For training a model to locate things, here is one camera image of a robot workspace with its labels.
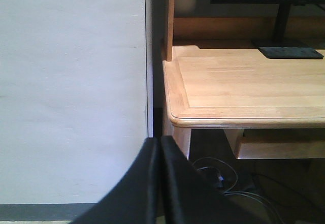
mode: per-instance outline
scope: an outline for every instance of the gray baseboard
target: gray baseboard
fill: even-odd
[[[94,204],[0,205],[0,221],[74,220]]]

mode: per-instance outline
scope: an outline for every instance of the monitor stand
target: monitor stand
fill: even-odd
[[[271,40],[252,40],[252,43],[267,58],[272,59],[322,59],[323,55],[308,45],[284,39],[291,4],[280,4]]]

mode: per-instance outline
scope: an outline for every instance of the white cable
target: white cable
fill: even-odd
[[[251,193],[251,192],[245,192],[245,191],[231,191],[231,192],[224,193],[223,195],[224,196],[240,195],[240,196],[245,196],[245,197],[251,198],[253,200],[256,200],[256,201],[260,202],[261,204],[263,204],[276,217],[276,219],[280,220],[280,222],[282,224],[285,224],[285,222],[283,221],[279,212],[273,206],[273,204],[268,199],[266,199],[258,194]]]
[[[222,163],[222,164],[228,166],[228,167],[232,170],[232,172],[234,173],[234,175],[235,175],[235,177],[236,177],[235,182],[233,183],[233,185],[231,185],[229,188],[227,188],[227,189],[224,191],[224,193],[226,193],[226,192],[232,190],[232,189],[236,186],[236,184],[237,184],[237,182],[238,182],[238,174],[237,174],[237,172],[235,171],[235,169],[234,169],[231,165],[229,165],[228,163],[226,163],[226,162],[224,162],[224,161],[222,161],[222,160],[220,160],[220,159],[217,159],[217,158],[213,158],[213,157],[203,157],[203,158],[200,158],[200,159],[197,159],[196,161],[194,161],[194,162],[193,162],[193,166],[194,166],[197,162],[199,162],[199,161],[201,161],[201,160],[203,160],[203,159],[212,159],[212,160],[214,160],[214,161],[218,161],[218,162],[220,162],[220,163]]]

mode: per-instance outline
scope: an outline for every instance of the monitor base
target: monitor base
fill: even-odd
[[[270,59],[323,59],[323,55],[297,40],[252,40],[260,52]]]

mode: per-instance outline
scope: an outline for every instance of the desk top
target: desk top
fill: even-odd
[[[305,41],[325,55],[325,40]],[[267,59],[248,40],[180,41],[164,61],[181,127],[325,127],[325,59]]]

